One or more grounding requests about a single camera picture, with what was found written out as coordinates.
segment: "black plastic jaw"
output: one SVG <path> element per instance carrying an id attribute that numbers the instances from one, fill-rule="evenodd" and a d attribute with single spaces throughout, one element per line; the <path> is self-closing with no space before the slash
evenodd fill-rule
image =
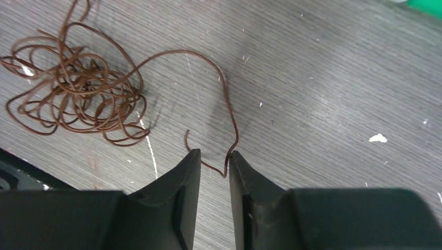
<path id="1" fill-rule="evenodd" d="M 238 250 L 442 249 L 425 202 L 403 189 L 283 190 L 239 152 L 229 160 Z"/>
<path id="2" fill-rule="evenodd" d="M 192 249 L 201 176 L 201 152 L 130 194 L 119 207 L 106 249 Z"/>
<path id="3" fill-rule="evenodd" d="M 14 164 L 6 156 L 6 160 L 0 159 L 0 167 L 8 163 L 4 169 L 14 173 Z M 19 159 L 13 161 L 20 163 L 17 169 L 25 164 Z M 199 149 L 130 195 L 121 191 L 78 191 L 33 168 L 26 166 L 25 175 L 31 179 L 37 176 L 43 183 L 52 184 L 53 189 L 0 192 L 0 249 L 193 248 L 201 174 Z M 7 179 L 12 184 L 36 182 L 21 180 L 21 175 L 13 177 L 16 179 Z M 41 184 L 34 188 L 42 189 Z"/>

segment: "scratch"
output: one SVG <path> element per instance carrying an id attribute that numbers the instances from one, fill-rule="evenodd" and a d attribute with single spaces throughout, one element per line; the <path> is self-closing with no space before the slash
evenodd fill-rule
<path id="1" fill-rule="evenodd" d="M 140 113 L 139 113 L 138 111 L 136 111 L 136 112 L 137 112 L 137 116 L 138 116 L 138 118 L 140 118 Z M 143 122 L 143 120 L 140 120 L 140 124 L 141 124 L 141 127 L 142 127 L 143 129 L 146 129 L 146 128 L 144 127 L 144 122 Z M 151 151 L 151 156 L 152 156 L 152 161 L 153 161 L 153 167 L 154 167 L 154 169 L 155 169 L 155 179 L 158 179 L 158 169 L 157 169 L 157 167 L 156 167 L 155 156 L 153 155 L 153 149 L 152 149 L 152 145 L 151 145 L 151 140 L 149 140 L 149 136 L 148 136 L 148 135 L 146 135 L 146 139 L 148 140 L 148 146 L 149 146 L 149 149 L 150 149 L 150 151 Z"/>
<path id="2" fill-rule="evenodd" d="M 203 125 L 204 125 L 204 133 L 206 134 L 206 141 L 208 142 L 206 123 L 203 122 Z"/>
<path id="3" fill-rule="evenodd" d="M 249 58 L 250 58 L 250 56 L 248 56 L 247 59 L 245 60 L 244 65 L 242 65 L 242 69 L 241 69 L 241 71 L 244 69 L 245 64 L 247 63 L 247 61 L 249 60 Z"/>
<path id="4" fill-rule="evenodd" d="M 195 87 L 195 93 L 197 94 L 198 107 L 200 108 L 200 111 L 203 112 L 203 108 L 201 107 L 201 103 L 200 103 L 200 96 L 198 95 L 197 85 L 195 83 L 193 83 L 193 86 Z"/>
<path id="5" fill-rule="evenodd" d="M 182 43 L 182 46 L 184 47 L 184 50 L 186 50 L 186 46 L 184 45 L 184 42 L 181 41 L 181 43 Z M 187 65 L 189 65 L 190 76 L 192 76 L 192 79 L 194 79 L 193 74 L 192 74 L 192 69 L 190 68 L 190 62 L 189 62 L 189 57 L 187 56 L 187 53 L 186 53 L 186 59 L 187 59 Z"/>

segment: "green object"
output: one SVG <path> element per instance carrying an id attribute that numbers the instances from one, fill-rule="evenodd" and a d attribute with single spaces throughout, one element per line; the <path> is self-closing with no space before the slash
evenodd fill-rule
<path id="1" fill-rule="evenodd" d="M 442 0 L 408 0 L 408 6 L 442 19 Z"/>

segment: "tangled cable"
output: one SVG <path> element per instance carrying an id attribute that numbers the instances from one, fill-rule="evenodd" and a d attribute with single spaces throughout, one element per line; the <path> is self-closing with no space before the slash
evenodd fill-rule
<path id="1" fill-rule="evenodd" d="M 58 33 L 58 37 L 38 30 L 39 36 L 32 36 L 17 41 L 11 48 L 10 56 L 1 57 L 0 63 L 9 72 L 16 74 L 28 80 L 41 80 L 35 87 L 19 94 L 6 103 L 6 110 L 9 115 L 27 130 L 39 135 L 52 135 L 62 127 L 68 131 L 76 133 L 101 133 L 105 140 L 115 146 L 128 147 L 133 146 L 146 138 L 150 134 L 150 129 L 138 125 L 146 112 L 147 101 L 141 94 L 144 86 L 143 79 L 139 69 L 149 61 L 168 54 L 189 54 L 197 56 L 208 62 L 219 74 L 219 79 L 223 86 L 224 99 L 230 118 L 235 129 L 235 142 L 227 151 L 224 162 L 224 171 L 208 165 L 202 161 L 202 164 L 215 170 L 223 178 L 227 176 L 228 157 L 239 142 L 239 132 L 236 125 L 233 109 L 231 107 L 227 85 L 220 69 L 207 57 L 197 52 L 187 50 L 164 51 L 155 54 L 139 65 L 135 65 L 126 51 L 118 45 L 109 36 L 82 21 L 88 16 L 91 5 L 90 0 L 86 1 L 86 10 L 79 22 L 69 22 L 78 0 L 74 0 L 67 17 Z M 100 56 L 83 53 L 85 47 L 69 47 L 66 42 L 68 30 L 74 26 L 83 27 L 112 43 L 124 56 L 132 71 L 124 74 L 115 70 L 110 70 L 108 63 Z M 44 45 L 38 42 L 45 41 L 52 43 L 53 46 Z M 18 57 L 21 52 L 28 51 L 28 60 Z M 40 69 L 34 64 L 34 54 L 37 51 L 46 51 L 58 56 L 58 65 L 49 69 Z M 22 69 L 30 70 L 32 73 L 21 73 Z M 138 86 L 129 81 L 132 75 L 138 78 Z M 37 92 L 50 88 L 50 93 L 39 100 L 35 100 Z M 24 101 L 18 106 L 17 113 L 27 118 L 38 121 L 45 129 L 51 129 L 50 132 L 42 132 L 33 129 L 21 122 L 11 111 L 11 104 L 24 97 Z M 101 100 L 95 110 L 90 111 L 93 101 L 97 98 Z M 142 103 L 142 110 L 138 119 L 133 122 L 126 120 L 135 111 L 136 104 Z M 50 113 L 50 119 L 42 117 L 42 109 L 47 107 Z M 74 124 L 82 124 L 83 128 L 74 127 Z M 130 134 L 128 128 L 136 129 L 138 132 Z M 110 139 L 107 134 L 113 131 L 122 130 L 125 138 Z M 187 142 L 189 130 L 184 135 L 185 148 L 190 151 Z"/>

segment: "brown wire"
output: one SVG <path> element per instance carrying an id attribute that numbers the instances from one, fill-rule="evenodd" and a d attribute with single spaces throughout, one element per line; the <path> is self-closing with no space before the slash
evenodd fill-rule
<path id="1" fill-rule="evenodd" d="M 239 142 L 239 132 L 233 114 L 233 109 L 229 101 L 227 85 L 220 69 L 204 55 L 181 49 L 160 52 L 149 57 L 136 66 L 126 51 L 109 36 L 82 23 L 82 21 L 88 16 L 91 7 L 90 0 L 85 1 L 86 10 L 81 16 L 79 22 L 69 22 L 71 15 L 78 3 L 78 0 L 74 0 L 62 28 L 58 33 L 58 37 L 38 30 L 38 33 L 40 34 L 39 36 L 32 36 L 17 41 L 11 47 L 11 55 L 0 58 L 0 63 L 9 72 L 29 80 L 42 79 L 35 87 L 8 100 L 6 103 L 6 110 L 9 115 L 27 130 L 39 135 L 51 135 L 55 133 L 59 127 L 62 127 L 75 133 L 101 133 L 105 140 L 115 146 L 133 146 L 143 141 L 144 138 L 146 138 L 146 136 L 151 132 L 149 128 L 145 129 L 138 125 L 147 109 L 146 98 L 141 94 L 144 87 L 144 82 L 139 69 L 149 61 L 164 55 L 193 55 L 205 60 L 218 73 L 219 79 L 223 86 L 224 99 L 227 109 L 234 125 L 236 138 L 235 142 L 227 151 L 224 162 L 224 171 L 212 167 L 202 161 L 203 165 L 215 170 L 221 174 L 223 178 L 226 178 L 228 158 Z M 118 71 L 110 70 L 108 63 L 102 57 L 91 53 L 83 53 L 85 47 L 69 47 L 66 44 L 65 39 L 68 30 L 74 26 L 83 27 L 112 43 L 124 56 L 128 64 L 131 66 L 132 71 L 130 71 L 128 74 L 124 74 Z M 50 42 L 55 45 L 49 46 L 41 44 L 43 41 L 46 43 Z M 29 51 L 28 60 L 18 57 L 18 54 L 24 51 Z M 38 51 L 46 51 L 58 56 L 58 65 L 49 69 L 40 69 L 37 67 L 34 64 L 34 54 Z M 87 64 L 84 63 L 86 59 L 89 60 L 89 63 Z M 29 76 L 19 72 L 18 70 L 23 66 L 33 71 L 34 75 Z M 134 74 L 139 80 L 139 86 L 136 86 L 129 81 L 129 78 Z M 50 88 L 50 93 L 36 101 L 35 99 L 37 93 L 44 88 Z M 38 123 L 45 129 L 52 129 L 50 132 L 42 132 L 33 129 L 21 122 L 13 114 L 11 111 L 11 104 L 23 97 L 24 101 L 17 108 L 17 113 L 32 120 L 38 121 Z M 90 108 L 92 100 L 96 101 L 96 97 L 99 97 L 101 102 L 99 102 L 95 110 L 92 110 L 92 113 L 94 114 L 91 115 Z M 135 111 L 135 107 L 138 102 L 141 102 L 143 106 L 138 119 L 134 122 L 126 122 L 129 116 Z M 49 108 L 51 115 L 50 119 L 42 118 L 42 109 L 44 107 Z M 68 112 L 67 109 L 69 107 L 71 107 L 73 111 Z M 104 110 L 109 108 L 110 114 L 106 117 Z M 78 122 L 83 126 L 86 126 L 86 128 L 74 127 L 73 125 Z M 138 132 L 135 134 L 130 134 L 127 131 L 128 128 L 137 129 Z M 117 130 L 122 130 L 126 137 L 122 139 L 110 139 L 107 136 L 108 133 Z M 191 150 L 187 142 L 189 132 L 190 131 L 187 130 L 184 135 L 184 145 L 188 151 Z"/>

